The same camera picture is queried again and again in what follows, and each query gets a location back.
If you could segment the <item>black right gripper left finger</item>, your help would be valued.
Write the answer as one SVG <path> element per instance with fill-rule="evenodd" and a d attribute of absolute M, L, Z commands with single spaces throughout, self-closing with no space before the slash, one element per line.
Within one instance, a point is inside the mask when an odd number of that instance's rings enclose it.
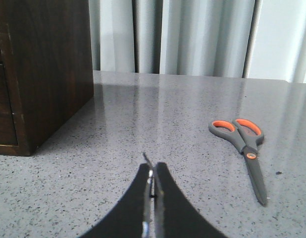
<path fill-rule="evenodd" d="M 145 163 L 122 198 L 83 238 L 148 238 L 150 236 L 153 166 L 146 154 Z"/>

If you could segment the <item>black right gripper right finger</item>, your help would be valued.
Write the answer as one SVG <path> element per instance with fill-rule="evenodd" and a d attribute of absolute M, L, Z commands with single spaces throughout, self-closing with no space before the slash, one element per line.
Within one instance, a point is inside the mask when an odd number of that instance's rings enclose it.
<path fill-rule="evenodd" d="M 189 202 L 166 163 L 154 169 L 154 219 L 157 238 L 224 238 Z"/>

